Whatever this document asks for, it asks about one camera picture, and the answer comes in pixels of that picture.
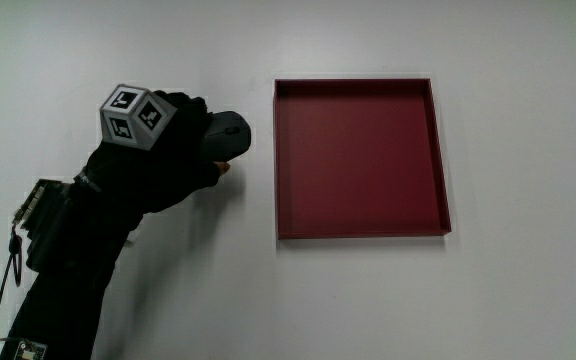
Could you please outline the person's left hand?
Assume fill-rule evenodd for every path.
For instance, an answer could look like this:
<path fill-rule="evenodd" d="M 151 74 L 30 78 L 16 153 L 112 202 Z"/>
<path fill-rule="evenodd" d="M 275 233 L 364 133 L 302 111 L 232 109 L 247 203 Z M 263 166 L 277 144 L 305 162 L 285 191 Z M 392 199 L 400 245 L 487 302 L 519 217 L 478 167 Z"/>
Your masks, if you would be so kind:
<path fill-rule="evenodd" d="M 100 107 L 103 139 L 75 181 L 106 200 L 160 212 L 228 171 L 199 158 L 211 122 L 201 97 L 120 84 Z"/>

